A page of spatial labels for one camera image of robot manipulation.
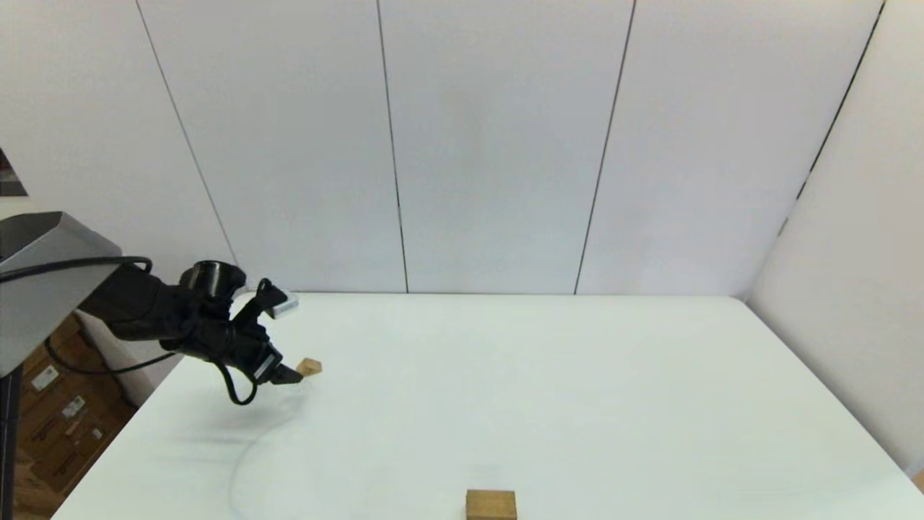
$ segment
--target wooden cube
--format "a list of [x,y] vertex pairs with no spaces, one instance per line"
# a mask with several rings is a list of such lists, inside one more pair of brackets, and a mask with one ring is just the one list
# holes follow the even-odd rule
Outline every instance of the wooden cube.
[[513,491],[469,489],[465,497],[467,520],[517,520]]
[[306,357],[305,359],[301,360],[301,363],[299,363],[298,366],[295,367],[295,371],[301,374],[304,378],[313,376],[318,372],[321,372],[321,362]]

